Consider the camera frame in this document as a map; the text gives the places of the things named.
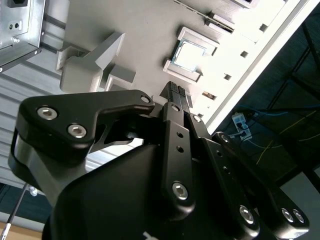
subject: metal rod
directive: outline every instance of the metal rod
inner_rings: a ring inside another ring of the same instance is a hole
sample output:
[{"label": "metal rod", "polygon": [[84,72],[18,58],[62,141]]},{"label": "metal rod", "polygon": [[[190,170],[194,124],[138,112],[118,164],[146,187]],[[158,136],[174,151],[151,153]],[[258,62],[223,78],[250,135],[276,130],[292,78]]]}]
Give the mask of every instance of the metal rod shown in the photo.
[{"label": "metal rod", "polygon": [[292,72],[296,73],[298,72],[298,70],[301,68],[302,64],[305,62],[305,60],[307,59],[307,57],[309,56],[311,50],[310,47],[307,46],[306,49],[304,50],[304,52],[302,53],[299,61],[296,63],[296,65],[294,66]]},{"label": "metal rod", "polygon": [[9,233],[10,228],[11,228],[11,224],[12,224],[12,222],[13,222],[13,220],[14,220],[14,217],[16,216],[16,213],[17,213],[18,208],[19,208],[19,206],[20,206],[20,204],[21,204],[22,198],[23,198],[24,195],[25,195],[25,192],[26,192],[27,187],[28,187],[28,183],[26,183],[26,184],[23,186],[22,190],[21,190],[20,197],[19,197],[18,201],[15,203],[14,209],[13,209],[13,211],[10,213],[10,216],[9,216],[9,218],[8,218],[6,224],[5,224],[5,227],[3,228],[3,231],[2,231],[2,233],[1,233],[1,235],[0,235],[0,240],[5,240],[5,239],[7,238],[7,235],[8,235],[8,233]]},{"label": "metal rod", "polygon": [[271,102],[269,103],[267,109],[272,109],[274,107],[274,105],[276,104],[276,102],[278,101],[278,99],[280,98],[281,94],[284,92],[284,90],[286,89],[286,87],[288,86],[288,80],[289,78],[287,78],[282,85],[280,86],[280,88],[278,89],[278,91],[275,93],[273,99],[271,100]]},{"label": "metal rod", "polygon": [[314,96],[317,100],[320,101],[320,92],[316,91],[314,88],[305,84],[303,81],[299,80],[296,76],[292,75],[291,79],[303,90]]},{"label": "metal rod", "polygon": [[315,45],[314,45],[314,43],[312,41],[312,38],[310,36],[310,33],[308,31],[308,28],[307,28],[307,25],[306,25],[305,22],[302,24],[302,29],[303,29],[303,33],[305,35],[306,41],[308,42],[308,45],[310,47],[313,59],[314,59],[315,64],[316,64],[316,67],[317,67],[317,69],[318,69],[318,71],[320,73],[320,59],[318,57],[317,50],[315,48]]}]

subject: cable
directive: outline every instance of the cable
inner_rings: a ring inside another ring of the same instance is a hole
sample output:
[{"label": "cable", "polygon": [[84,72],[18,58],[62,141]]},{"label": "cable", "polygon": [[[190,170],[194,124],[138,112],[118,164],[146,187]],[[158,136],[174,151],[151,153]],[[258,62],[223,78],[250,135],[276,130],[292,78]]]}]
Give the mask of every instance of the cable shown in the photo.
[{"label": "cable", "polygon": [[[292,125],[288,126],[286,129],[284,129],[282,132],[279,133],[280,134],[283,134],[285,131],[289,130],[290,128],[294,127],[295,125],[297,125],[298,123],[300,123],[301,121],[303,121],[304,119],[306,119],[307,117],[310,117],[312,114],[315,114],[317,111],[313,111],[311,112],[310,114],[308,114],[306,117],[303,117],[301,118],[300,120],[296,121],[295,123],[293,123]],[[274,141],[272,140],[268,146],[266,146],[265,150],[261,153],[258,161],[256,162],[256,164],[258,165],[258,163],[261,161],[263,155],[265,154],[265,152],[267,151],[267,149],[270,147],[270,145],[273,143]]]},{"label": "cable", "polygon": [[26,183],[23,186],[23,188],[21,190],[21,194],[20,194],[20,196],[18,198],[18,201],[15,203],[14,209],[10,213],[10,216],[9,216],[8,220],[6,221],[6,224],[5,224],[4,228],[3,228],[3,231],[2,231],[1,236],[0,236],[1,240],[5,240],[7,238],[7,235],[9,233],[10,228],[11,228],[12,221],[14,220],[14,217],[16,216],[16,213],[18,211],[18,208],[19,208],[19,206],[21,204],[22,198],[24,197],[28,186],[29,186],[28,183]]},{"label": "cable", "polygon": [[299,142],[309,141],[309,140],[314,139],[314,138],[316,138],[316,137],[318,137],[318,136],[320,136],[320,133],[318,133],[317,135],[314,135],[314,136],[312,136],[312,137],[309,137],[309,138],[306,138],[306,139],[299,140]]},{"label": "cable", "polygon": [[240,142],[239,146],[241,146],[241,144],[242,144],[246,139],[251,138],[251,137],[253,137],[254,135],[258,135],[258,134],[260,134],[260,133],[261,133],[261,132],[256,132],[256,133],[254,133],[254,134],[251,134],[250,136],[245,137],[244,139],[242,139],[242,141]]},{"label": "cable", "polygon": [[[251,143],[252,145],[255,145],[256,147],[258,147],[260,149],[266,149],[266,147],[260,146],[260,145],[258,145],[256,143],[254,143],[253,141],[248,140],[248,142]],[[277,149],[277,148],[280,148],[280,147],[282,147],[282,145],[273,146],[273,147],[270,147],[270,149]]]},{"label": "cable", "polygon": [[259,111],[253,107],[250,107],[250,106],[247,106],[247,105],[239,105],[239,107],[243,107],[243,108],[246,108],[246,109],[251,109],[257,113],[260,113],[260,114],[263,114],[263,115],[268,115],[268,116],[282,116],[282,115],[285,115],[285,114],[288,114],[289,112],[287,111],[284,111],[284,112],[280,112],[280,113],[266,113],[266,112],[262,112],[262,111]]},{"label": "cable", "polygon": [[308,114],[307,116],[304,116],[303,118],[301,118],[300,120],[296,121],[294,124],[288,126],[285,130],[283,130],[282,132],[280,132],[279,134],[283,134],[285,131],[289,130],[290,128],[294,127],[295,125],[297,125],[298,123],[300,123],[301,121],[303,121],[304,119],[306,119],[307,117],[310,117],[312,114],[315,114],[317,111],[313,111],[312,113]]}]

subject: yellow cable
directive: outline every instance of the yellow cable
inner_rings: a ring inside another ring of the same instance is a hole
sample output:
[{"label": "yellow cable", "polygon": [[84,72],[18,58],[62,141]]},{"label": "yellow cable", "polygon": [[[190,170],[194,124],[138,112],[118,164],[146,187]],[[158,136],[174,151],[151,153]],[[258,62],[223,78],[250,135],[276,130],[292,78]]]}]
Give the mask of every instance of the yellow cable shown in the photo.
[{"label": "yellow cable", "polygon": [[[300,123],[302,120],[306,119],[307,117],[310,117],[312,114],[315,114],[317,111],[313,111],[312,113],[308,114],[307,116],[304,116],[303,118],[301,118],[300,120],[296,121],[294,124],[292,124],[291,126],[288,126],[285,130],[283,130],[282,132],[279,133],[283,134],[285,131],[289,130],[290,128],[294,127],[295,125],[297,125],[298,123]],[[265,148],[265,150],[261,153],[258,161],[256,162],[256,164],[258,165],[258,163],[260,162],[260,160],[262,159],[262,156],[265,154],[265,152],[267,151],[267,149],[269,148],[269,146],[273,143],[274,141],[272,140],[269,145]]]}]

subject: gray plastic part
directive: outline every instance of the gray plastic part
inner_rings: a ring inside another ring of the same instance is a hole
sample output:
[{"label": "gray plastic part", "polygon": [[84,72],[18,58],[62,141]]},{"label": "gray plastic part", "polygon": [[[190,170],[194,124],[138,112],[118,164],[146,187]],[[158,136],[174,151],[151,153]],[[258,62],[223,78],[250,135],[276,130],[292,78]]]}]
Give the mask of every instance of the gray plastic part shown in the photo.
[{"label": "gray plastic part", "polygon": [[125,33],[113,33],[85,57],[72,56],[63,67],[60,88],[66,93],[97,92],[103,70],[119,54]]},{"label": "gray plastic part", "polygon": [[135,76],[134,71],[115,65],[108,76],[104,90],[112,91],[113,85],[129,90],[134,83]]},{"label": "gray plastic part", "polygon": [[65,93],[96,92],[103,74],[95,62],[72,56],[64,65],[60,89]]}]

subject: silver screw head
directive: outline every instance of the silver screw head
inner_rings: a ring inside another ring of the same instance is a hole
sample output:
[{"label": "silver screw head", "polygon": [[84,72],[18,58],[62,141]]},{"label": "silver screw head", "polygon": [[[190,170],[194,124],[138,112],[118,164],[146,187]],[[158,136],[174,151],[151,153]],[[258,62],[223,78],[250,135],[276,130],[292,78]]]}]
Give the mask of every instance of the silver screw head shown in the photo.
[{"label": "silver screw head", "polygon": [[36,189],[34,186],[29,186],[29,192],[33,197],[36,197],[38,195],[38,189]]},{"label": "silver screw head", "polygon": [[241,205],[239,209],[241,217],[248,223],[248,224],[254,224],[254,216],[252,213],[248,210],[246,206]]},{"label": "silver screw head", "polygon": [[196,120],[198,123],[201,123],[201,118],[197,115],[193,115],[194,120]]},{"label": "silver screw head", "polygon": [[294,222],[294,218],[292,217],[290,212],[288,212],[288,210],[285,209],[285,208],[282,208],[281,210],[282,210],[283,216],[288,220],[288,222],[293,223]]},{"label": "silver screw head", "polygon": [[50,107],[41,107],[36,112],[38,113],[39,117],[45,120],[53,120],[58,117],[57,112]]},{"label": "silver screw head", "polygon": [[186,200],[188,198],[188,191],[181,183],[175,182],[172,185],[172,191],[174,195],[180,200]]},{"label": "silver screw head", "polygon": [[305,222],[304,218],[302,217],[302,215],[300,214],[300,212],[298,210],[294,209],[293,213],[301,223]]},{"label": "silver screw head", "polygon": [[229,139],[228,139],[225,135],[221,135],[221,138],[222,138],[223,141],[225,141],[226,143],[229,142]]},{"label": "silver screw head", "polygon": [[87,135],[87,130],[81,125],[72,124],[68,127],[68,133],[77,139],[82,139]]},{"label": "silver screw head", "polygon": [[141,96],[141,100],[144,101],[145,103],[150,103],[149,98],[147,98],[146,96]]}]

